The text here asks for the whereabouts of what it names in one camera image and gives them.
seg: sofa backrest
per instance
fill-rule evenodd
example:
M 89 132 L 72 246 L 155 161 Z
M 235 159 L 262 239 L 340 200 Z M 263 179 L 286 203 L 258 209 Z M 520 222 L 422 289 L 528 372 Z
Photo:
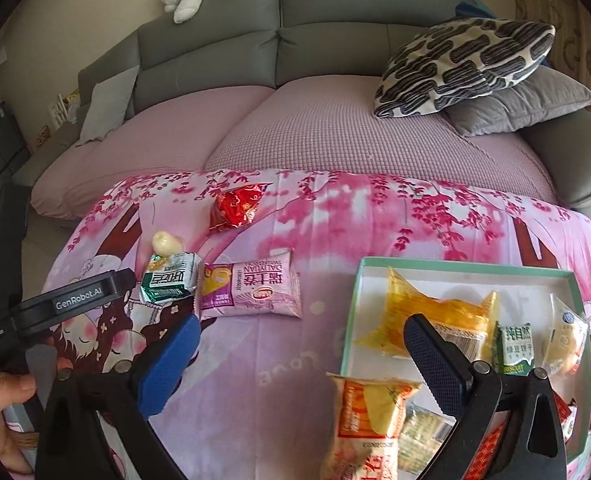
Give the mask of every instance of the sofa backrest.
M 452 18 L 461 1 L 204 0 L 188 22 L 177 25 L 165 14 L 144 23 L 81 70 L 79 120 L 96 83 L 137 65 L 127 118 L 209 88 L 276 88 L 327 74 L 381 75 L 400 45 Z

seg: sofa armrest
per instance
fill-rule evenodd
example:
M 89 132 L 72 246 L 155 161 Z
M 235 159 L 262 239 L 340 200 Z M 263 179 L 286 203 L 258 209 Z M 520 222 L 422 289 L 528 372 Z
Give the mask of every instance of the sofa armrest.
M 55 134 L 13 175 L 13 181 L 33 187 L 45 170 L 80 138 L 77 124 L 64 123 Z
M 579 110 L 520 133 L 549 171 L 560 203 L 591 219 L 591 113 Z

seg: green box edge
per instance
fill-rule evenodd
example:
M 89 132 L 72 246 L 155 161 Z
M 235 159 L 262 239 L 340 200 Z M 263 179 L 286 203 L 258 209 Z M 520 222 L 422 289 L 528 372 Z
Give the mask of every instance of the green box edge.
M 573 297 L 573 309 L 577 314 L 584 317 L 584 302 L 579 291 L 578 281 L 575 273 L 571 270 L 550 269 L 548 267 L 512 267 L 496 264 L 477 264 L 472 262 L 452 262 L 444 260 L 417 260 L 412 258 L 387 258 L 381 256 L 365 256 L 360 261 L 355 274 L 355 285 L 353 287 L 353 297 L 351 299 L 351 311 L 349 312 L 349 319 L 347 321 L 347 333 L 344 340 L 344 350 L 342 352 L 342 365 L 340 373 L 347 374 L 347 360 L 349 358 L 349 348 L 351 347 L 351 334 L 353 332 L 353 320 L 355 313 L 355 303 L 357 301 L 357 294 L 359 290 L 360 277 L 365 267 L 394 267 L 398 269 L 415 269 L 415 270 L 440 270 L 445 272 L 470 272 L 471 274 L 502 274 L 504 276 L 544 276 L 546 278 L 564 278 L 569 282 L 571 296 Z M 588 343 L 584 345 L 584 352 L 582 360 L 591 362 L 591 346 Z M 584 388 L 591 392 L 591 365 L 585 366 L 584 377 L 582 382 Z M 591 423 L 591 405 L 583 403 L 581 410 L 578 410 L 578 418 L 574 432 L 579 428 L 580 434 L 577 439 L 576 449 L 567 453 L 567 464 L 573 462 L 578 456 L 584 452 L 589 437 L 589 424 Z

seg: blue cloth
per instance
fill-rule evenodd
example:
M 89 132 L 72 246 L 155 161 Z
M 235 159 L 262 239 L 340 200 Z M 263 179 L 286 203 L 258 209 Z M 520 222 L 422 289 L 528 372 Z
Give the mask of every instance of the blue cloth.
M 475 0 L 474 4 L 465 1 L 460 2 L 455 6 L 455 16 L 457 18 L 487 18 L 490 20 L 497 18 L 493 11 L 480 0 Z M 549 66 L 544 57 L 540 64 Z

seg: tray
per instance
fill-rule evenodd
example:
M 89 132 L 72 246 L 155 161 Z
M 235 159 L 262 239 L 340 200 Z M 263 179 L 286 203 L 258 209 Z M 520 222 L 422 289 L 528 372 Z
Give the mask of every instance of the tray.
M 380 324 L 387 290 L 388 267 L 393 267 L 419 291 L 433 298 L 458 299 L 479 304 L 492 290 L 500 296 L 499 320 L 502 324 L 531 323 L 535 364 L 542 358 L 543 341 L 552 323 L 550 293 L 568 307 L 583 314 L 583 303 L 573 272 L 540 267 L 508 267 L 467 262 L 411 260 L 405 258 L 363 258 L 355 279 L 351 313 L 347 324 L 341 373 L 345 376 L 377 379 L 422 377 L 411 359 L 387 356 L 361 348 L 355 339 Z M 578 403 L 573 434 L 566 445 L 567 463 L 584 450 L 591 420 L 591 349 L 585 345 L 575 375 L 551 378 L 555 391 L 567 402 Z M 428 387 L 413 402 L 441 413 Z

